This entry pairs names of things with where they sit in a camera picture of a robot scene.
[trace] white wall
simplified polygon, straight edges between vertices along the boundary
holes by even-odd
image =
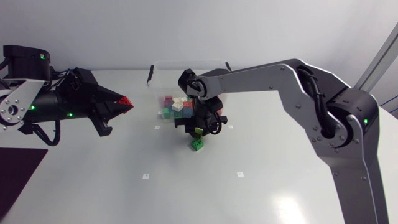
[[[354,85],[398,22],[397,9],[396,0],[2,0],[0,45],[48,50],[57,69],[209,58],[241,68],[301,58]],[[385,82],[397,83],[397,71]],[[376,97],[392,98],[395,86],[378,85]]]

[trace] black cable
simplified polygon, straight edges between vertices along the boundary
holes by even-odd
[[[209,133],[210,133],[210,134],[218,134],[218,133],[221,132],[221,128],[222,128],[222,124],[223,124],[223,123],[221,122],[220,116],[218,115],[217,112],[213,113],[213,116],[214,116],[214,117],[216,118],[216,120],[217,120],[217,130],[216,130],[216,131],[212,131],[212,130],[210,129],[210,127],[209,127],[209,124],[207,123],[207,119],[204,118],[205,124],[206,124],[206,128],[207,128],[207,130],[209,130]]]
[[[9,61],[10,61],[9,58],[5,58],[4,61],[2,61],[2,62],[0,63],[0,70],[4,69],[4,68],[8,65],[8,62],[9,62]]]
[[[54,83],[53,85],[51,85],[51,88],[53,88],[53,87],[59,85],[59,84],[62,82],[62,80],[64,80],[65,77],[66,77],[67,75],[69,75],[70,71],[71,71],[71,70],[69,70],[69,69],[66,70],[66,71],[62,71],[62,72],[66,72],[66,73],[65,73],[64,75],[62,75],[62,76],[59,76],[62,72],[60,72],[59,74],[57,74],[57,77],[59,77],[60,79],[59,79],[56,83]]]
[[[6,81],[0,78],[0,84],[2,84],[6,89],[10,89],[10,87],[7,85]]]
[[[33,132],[36,133],[36,135],[43,140],[47,145],[49,146],[56,146],[61,139],[61,122],[60,120],[55,121],[55,135],[54,135],[54,140],[51,141],[47,134],[43,131],[43,129],[38,125],[38,124],[32,124],[32,129]]]
[[[391,98],[390,100],[387,100],[385,103],[383,103],[383,104],[380,105],[380,106],[384,106],[386,103],[390,102],[391,100],[393,100],[393,99],[395,99],[395,98],[397,98],[397,97],[398,97],[398,95],[396,95],[395,97]]]
[[[323,130],[323,135],[326,138],[332,138],[335,135],[335,129],[328,114],[326,102],[323,99],[325,95],[319,91],[317,79],[304,69],[297,69],[309,82],[312,87],[313,98],[315,101],[315,112],[317,114],[318,122]]]
[[[200,88],[199,88],[198,86],[194,86],[194,85],[192,84],[192,81],[188,81],[188,86],[191,87],[191,88],[193,88],[194,90],[200,92]]]

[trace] white table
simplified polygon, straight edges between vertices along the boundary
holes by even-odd
[[[62,121],[60,144],[3,223],[343,223],[329,167],[276,91],[229,94],[228,124],[195,152],[183,127],[157,119],[147,70],[93,73],[135,108],[111,120],[103,138],[89,119]],[[380,117],[379,162],[390,223],[398,223],[398,120],[383,109]],[[53,123],[43,127],[52,133]],[[19,132],[0,142],[47,147]]]

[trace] colored cube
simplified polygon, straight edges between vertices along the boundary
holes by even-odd
[[[195,151],[198,151],[199,149],[201,149],[205,144],[203,143],[202,140],[200,139],[194,139],[191,142],[191,146]]]
[[[162,110],[162,117],[163,119],[170,119],[172,117],[170,110],[168,108],[164,108]]]
[[[174,119],[182,118],[182,113],[178,111],[174,111]]]
[[[165,100],[163,106],[165,108],[168,108],[169,110],[171,110],[172,109],[172,105],[173,105],[173,101],[172,100]]]
[[[189,107],[189,108],[192,109],[192,102],[191,101],[182,102],[182,105],[184,105],[184,107]]]
[[[183,104],[181,102],[173,103],[172,108],[173,110],[180,112],[183,108]]]
[[[182,116],[183,116],[184,118],[190,118],[190,117],[192,117],[192,116],[193,116],[193,110],[192,110],[191,108],[189,108],[189,107],[184,107],[184,108],[182,109]]]

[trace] transparent container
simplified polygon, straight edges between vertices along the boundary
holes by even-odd
[[[155,62],[155,64],[153,64],[150,68],[147,88],[153,92],[159,105],[158,114],[162,115],[159,117],[165,121],[173,121],[174,117],[179,118],[179,112],[183,113],[181,115],[184,118],[190,116],[190,113],[188,113],[189,111],[186,110],[187,103],[184,104],[184,107],[181,109],[181,111],[178,111],[180,108],[174,105],[174,101],[178,101],[178,99],[180,99],[182,103],[185,100],[190,101],[190,99],[187,98],[186,94],[178,86],[178,79],[180,78],[181,74],[189,68],[192,69],[196,75],[201,75],[216,68],[231,70],[228,62],[225,60],[183,60]],[[226,94],[220,95],[220,99],[223,101],[223,104],[225,104]],[[170,116],[166,115],[167,112],[166,114],[163,114],[165,108],[169,109]]]

